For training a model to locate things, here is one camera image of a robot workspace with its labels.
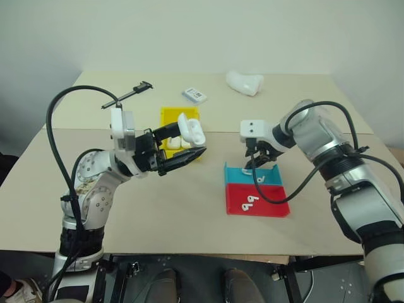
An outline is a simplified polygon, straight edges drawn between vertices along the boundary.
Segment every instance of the black cable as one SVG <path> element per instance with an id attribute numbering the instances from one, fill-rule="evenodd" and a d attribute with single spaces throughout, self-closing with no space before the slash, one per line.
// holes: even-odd
<path id="1" fill-rule="evenodd" d="M 314 288 L 314 272 L 313 271 L 310 271 L 310 276 L 311 276 L 311 281 L 310 281 L 309 290 L 307 291 L 306 295 L 304 296 L 303 303 L 307 302 L 307 300 L 310 297 L 311 292 L 313 291 L 313 288 Z"/>
<path id="2" fill-rule="evenodd" d="M 57 288 L 59 287 L 59 284 L 62 280 L 61 278 L 63 277 L 64 272 L 74 261 L 76 261 L 76 258 L 78 257 L 80 252 L 81 252 L 81 249 L 79 249 L 78 252 L 76 254 L 72 255 L 71 257 L 67 257 L 66 261 L 63 264 L 63 267 L 48 281 L 47 285 L 44 288 L 44 292 L 43 292 L 43 296 L 42 296 L 43 302 L 48 302 L 47 293 L 49 291 L 49 288 L 52 286 L 53 283 L 55 283 L 56 280 L 58 280 L 54 285 L 54 288 L 52 290 L 52 294 L 50 297 L 50 300 L 53 300 L 53 298 L 55 297 Z"/>
<path id="3" fill-rule="evenodd" d="M 368 159 L 370 161 L 377 162 L 377 163 L 385 166 L 387 169 L 389 169 L 397 179 L 398 186 L 400 187 L 400 199 L 401 199 L 401 202 L 404 204 L 404 181 L 401 178 L 400 173 L 391 164 L 389 164 L 388 162 L 381 160 L 377 157 L 363 155 L 361 153 L 358 153 L 358 154 L 355 153 L 355 154 L 349 155 L 349 157 Z"/>
<path id="4" fill-rule="evenodd" d="M 68 171 L 66 170 L 66 167 L 63 164 L 62 158 L 59 154 L 59 151 L 57 150 L 57 146 L 56 146 L 56 142 L 55 142 L 55 138 L 53 135 L 53 130 L 52 130 L 52 115 L 53 115 L 53 111 L 55 106 L 57 105 L 57 103 L 60 101 L 60 99 L 62 99 L 64 96 L 66 96 L 68 93 L 74 92 L 76 90 L 94 90 L 97 92 L 101 92 L 104 93 L 108 96 L 110 96 L 112 99 L 114 99 L 116 101 L 116 103 L 119 105 L 119 100 L 118 98 L 111 92 L 108 92 L 107 90 L 104 90 L 103 88 L 99 88 L 97 86 L 91 86 L 91 85 L 79 85 L 79 86 L 73 86 L 71 88 L 67 88 L 63 91 L 61 91 L 60 93 L 58 93 L 53 100 L 50 102 L 49 107 L 47 109 L 47 113 L 46 113 L 46 131 L 47 131 L 47 135 L 48 135 L 48 140 L 49 140 L 49 144 L 50 144 L 50 148 L 52 150 L 53 156 L 55 157 L 57 166 L 59 167 L 63 178 L 68 186 L 69 189 L 69 200 L 71 203 L 71 209 L 73 212 L 73 216 L 74 219 L 76 220 L 76 237 L 75 240 L 71 246 L 71 249 L 69 250 L 69 254 L 66 258 L 66 262 L 64 263 L 63 267 L 61 268 L 61 270 L 52 277 L 52 279 L 50 280 L 49 286 L 47 286 L 46 291 L 44 292 L 44 301 L 46 302 L 48 299 L 47 293 L 49 291 L 49 287 L 57 280 L 61 281 L 61 278 L 63 276 L 63 274 L 66 272 L 67 268 L 69 267 L 69 265 L 71 263 L 73 263 L 75 261 L 75 259 L 78 257 L 78 255 L 80 254 L 81 249 L 76 248 L 78 246 L 78 244 L 80 243 L 80 239 L 81 239 L 81 234 L 84 231 L 84 226 L 83 226 L 83 222 L 81 221 L 81 212 L 80 212 L 80 205 L 78 202 L 78 196 L 77 193 L 74 189 L 74 178 L 75 178 L 75 172 L 77 170 L 77 165 L 74 168 L 74 175 L 72 175 L 72 177 L 69 176 Z M 50 300 L 53 300 L 54 295 L 56 294 L 57 291 L 57 286 L 55 285 L 54 290 L 52 291 L 52 296 L 50 297 Z"/>
<path id="5" fill-rule="evenodd" d="M 80 163 L 81 159 L 88 153 L 91 152 L 102 152 L 103 150 L 99 149 L 99 148 L 91 148 L 89 150 L 83 151 L 82 153 L 80 153 L 80 155 L 77 157 L 74 165 L 73 165 L 73 169 L 71 170 L 71 182 L 73 182 L 76 180 L 76 173 L 77 173 L 77 168 L 78 168 L 78 164 Z"/>
<path id="6" fill-rule="evenodd" d="M 261 197 L 271 203 L 271 204 L 284 204 L 288 201 L 290 201 L 291 199 L 293 199 L 294 197 L 296 197 L 307 185 L 307 183 L 309 183 L 309 181 L 311 180 L 311 178 L 313 178 L 313 176 L 316 174 L 316 172 L 319 171 L 319 169 L 321 167 L 323 167 L 324 165 L 326 165 L 329 161 L 334 160 L 338 158 L 338 156 L 336 157 L 330 157 L 328 159 L 323 160 L 322 162 L 320 162 L 317 166 L 315 166 L 315 168 L 313 168 L 313 170 L 310 172 L 310 174 L 303 180 L 303 182 L 298 186 L 298 188 L 289 196 L 287 196 L 285 199 L 282 200 L 271 200 L 269 199 L 267 196 L 264 195 L 264 193 L 261 191 L 261 188 L 258 184 L 257 181 L 257 173 L 256 173 L 256 165 L 255 165 L 255 159 L 254 159 L 254 155 L 251 155 L 251 169 L 252 169 L 252 178 L 254 179 L 254 184 L 255 184 L 255 188 L 257 189 L 257 192 L 261 195 Z"/>
<path id="7" fill-rule="evenodd" d="M 355 130 L 355 126 L 354 126 L 354 122 L 351 118 L 351 115 L 349 114 L 349 111 L 341 104 L 337 103 L 337 102 L 333 102 L 333 101 L 320 101 L 320 102 L 314 102 L 312 104 L 309 105 L 305 105 L 297 110 L 295 110 L 293 113 L 291 113 L 291 115 L 288 117 L 288 119 L 286 119 L 285 121 L 285 130 L 289 135 L 293 135 L 292 131 L 289 130 L 289 123 L 292 120 L 292 118 L 294 116 L 296 116 L 299 112 L 302 112 L 303 110 L 306 109 L 310 109 L 312 107 L 316 107 L 316 106 L 320 106 L 320 105 L 329 105 L 329 106 L 334 106 L 338 109 L 340 109 L 343 114 L 345 115 L 345 118 L 347 118 L 347 122 L 349 125 L 349 129 L 352 135 L 352 141 L 353 141 L 353 148 L 355 148 L 355 150 L 357 150 L 359 148 L 359 144 L 358 144 L 358 136 Z"/>

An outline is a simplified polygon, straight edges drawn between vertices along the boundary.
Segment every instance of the black clamp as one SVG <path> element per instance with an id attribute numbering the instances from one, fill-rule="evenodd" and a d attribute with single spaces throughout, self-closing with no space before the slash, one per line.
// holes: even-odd
<path id="1" fill-rule="evenodd" d="M 73 202 L 73 201 L 77 201 L 78 197 L 77 196 L 71 196 L 69 194 L 65 195 L 65 196 L 61 196 L 61 201 L 63 202 Z"/>
<path id="2" fill-rule="evenodd" d="M 138 86 L 135 86 L 131 92 L 121 96 L 118 98 L 118 101 L 112 100 L 106 104 L 104 104 L 103 106 L 101 106 L 101 109 L 107 109 L 110 106 L 116 105 L 116 107 L 118 108 L 122 108 L 122 104 L 121 102 L 133 95 L 136 95 L 137 93 L 141 93 L 144 92 L 145 90 L 148 90 L 149 88 L 153 88 L 153 85 L 151 85 L 149 82 L 146 81 L 142 81 L 140 82 L 140 84 Z"/>
<path id="3" fill-rule="evenodd" d="M 368 147 L 368 146 L 362 146 L 362 147 L 358 148 L 358 149 L 356 150 L 356 152 L 357 152 L 357 153 L 364 153 L 364 152 L 366 152 L 369 148 L 370 148 L 370 147 Z"/>

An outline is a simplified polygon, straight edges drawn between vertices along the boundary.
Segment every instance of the white wall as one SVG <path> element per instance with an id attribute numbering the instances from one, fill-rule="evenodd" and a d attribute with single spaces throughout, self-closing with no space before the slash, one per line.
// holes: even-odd
<path id="1" fill-rule="evenodd" d="M 0 150 L 21 153 L 84 69 L 332 73 L 404 147 L 403 14 L 401 0 L 0 1 Z"/>

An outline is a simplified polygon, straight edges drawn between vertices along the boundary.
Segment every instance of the red tray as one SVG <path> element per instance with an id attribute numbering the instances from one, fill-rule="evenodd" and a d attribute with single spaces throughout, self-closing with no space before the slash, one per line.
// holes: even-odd
<path id="1" fill-rule="evenodd" d="M 274 200 L 286 198 L 283 186 L 260 185 L 265 196 Z M 226 185 L 226 209 L 229 215 L 248 215 L 282 218 L 290 213 L 288 203 L 271 204 L 265 201 L 253 184 L 228 183 Z"/>

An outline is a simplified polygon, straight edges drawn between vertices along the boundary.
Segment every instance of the black tool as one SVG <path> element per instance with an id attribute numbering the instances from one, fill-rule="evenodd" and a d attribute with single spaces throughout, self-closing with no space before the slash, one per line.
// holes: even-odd
<path id="1" fill-rule="evenodd" d="M 144 92 L 145 90 L 148 90 L 149 88 L 153 88 L 153 85 L 151 85 L 149 82 L 142 81 L 138 86 L 135 86 L 133 88 L 133 91 L 119 97 L 118 100 L 119 101 L 125 100 L 125 99 L 129 98 L 130 96 L 136 95 L 137 93 Z M 101 106 L 101 109 L 107 109 L 108 107 L 111 107 L 114 104 L 116 104 L 115 100 L 110 101 L 110 102 L 104 104 L 103 106 Z"/>

